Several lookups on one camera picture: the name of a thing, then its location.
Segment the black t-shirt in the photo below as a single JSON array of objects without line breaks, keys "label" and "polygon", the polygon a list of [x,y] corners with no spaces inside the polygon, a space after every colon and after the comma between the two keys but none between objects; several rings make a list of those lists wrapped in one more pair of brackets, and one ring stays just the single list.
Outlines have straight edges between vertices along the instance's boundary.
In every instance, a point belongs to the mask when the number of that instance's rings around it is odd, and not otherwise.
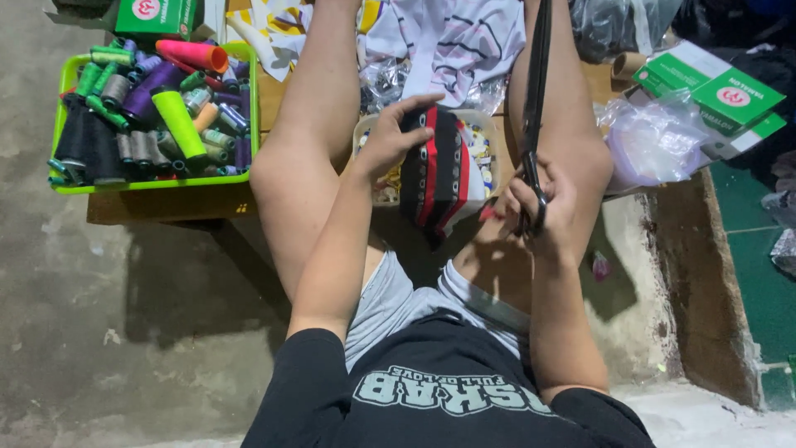
[{"label": "black t-shirt", "polygon": [[653,446],[627,406],[588,389],[537,397],[486,331],[433,316],[385,338],[349,374],[340,340],[291,336],[243,447]]}]

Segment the pink thread cone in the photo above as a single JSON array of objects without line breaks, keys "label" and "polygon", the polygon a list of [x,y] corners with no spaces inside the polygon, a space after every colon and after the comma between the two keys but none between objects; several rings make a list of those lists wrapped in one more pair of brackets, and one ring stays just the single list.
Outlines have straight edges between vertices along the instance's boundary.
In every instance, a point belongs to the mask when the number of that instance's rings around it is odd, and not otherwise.
[{"label": "pink thread cone", "polygon": [[195,68],[212,70],[217,73],[227,71],[229,58],[221,47],[182,41],[157,41],[158,53],[169,59],[180,61]]}]

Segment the green and white box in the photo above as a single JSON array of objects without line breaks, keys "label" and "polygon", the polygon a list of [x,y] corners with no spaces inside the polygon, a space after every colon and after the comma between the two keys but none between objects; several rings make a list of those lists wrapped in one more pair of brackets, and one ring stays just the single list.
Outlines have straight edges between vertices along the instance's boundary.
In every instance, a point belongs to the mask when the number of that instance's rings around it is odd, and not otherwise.
[{"label": "green and white box", "polygon": [[730,159],[786,124],[771,112],[784,95],[689,41],[650,60],[633,78],[655,96],[690,90],[705,124],[724,137],[703,147],[713,158]]},{"label": "green and white box", "polygon": [[141,41],[190,39],[199,0],[122,0],[116,34]]}]

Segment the hand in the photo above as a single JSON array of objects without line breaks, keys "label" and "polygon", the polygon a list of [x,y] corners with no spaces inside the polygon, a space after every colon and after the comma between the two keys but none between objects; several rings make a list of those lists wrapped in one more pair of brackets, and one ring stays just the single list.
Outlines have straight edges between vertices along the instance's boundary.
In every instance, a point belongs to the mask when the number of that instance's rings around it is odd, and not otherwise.
[{"label": "hand", "polygon": [[[548,196],[547,214],[541,233],[532,237],[526,243],[535,255],[547,258],[549,261],[569,261],[572,249],[569,242],[572,239],[572,223],[575,220],[575,205],[577,190],[571,180],[558,167],[548,160],[540,157],[538,164],[547,171],[550,181],[543,185],[542,190]],[[520,210],[525,210],[531,222],[537,216],[539,201],[531,186],[515,177],[509,181],[509,187],[504,191],[507,201],[505,211],[506,233],[511,233],[517,228]]]},{"label": "hand", "polygon": [[442,93],[417,95],[384,108],[376,127],[370,132],[368,141],[357,154],[353,163],[354,168],[367,175],[371,183],[376,183],[381,176],[386,175],[387,171],[401,162],[410,148],[426,143],[434,135],[432,128],[401,132],[398,124],[404,118],[404,113],[419,107],[431,106],[444,97]]}]

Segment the leg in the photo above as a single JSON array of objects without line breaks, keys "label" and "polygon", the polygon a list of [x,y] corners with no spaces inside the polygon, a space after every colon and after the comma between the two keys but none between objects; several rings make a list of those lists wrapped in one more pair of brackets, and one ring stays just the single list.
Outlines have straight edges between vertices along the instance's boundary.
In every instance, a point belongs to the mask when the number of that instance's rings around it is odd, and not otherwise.
[{"label": "leg", "polygon": [[[330,160],[348,154],[359,117],[353,33],[358,7],[357,2],[316,3],[301,60],[252,164],[250,184],[263,232],[291,300],[337,194]],[[383,254],[378,240],[371,240],[365,280]]]},{"label": "leg", "polygon": [[[518,153],[523,148],[522,120],[530,40],[538,9],[538,0],[526,0],[525,32],[529,43],[514,64],[509,84],[509,118],[517,138],[515,149]],[[582,259],[611,178],[613,163],[595,126],[591,97],[572,37],[567,0],[552,0],[550,59],[542,124],[538,151],[564,170],[577,187],[578,210],[572,237],[576,258]],[[541,182],[547,182],[546,173],[540,171],[539,174]],[[513,303],[515,307],[524,308],[529,302],[527,279],[530,278],[528,273],[532,272],[532,260],[523,248],[498,241],[499,228],[496,223],[484,225],[473,242],[456,256],[454,265],[479,288],[488,293],[499,293],[502,301],[516,301]]]}]

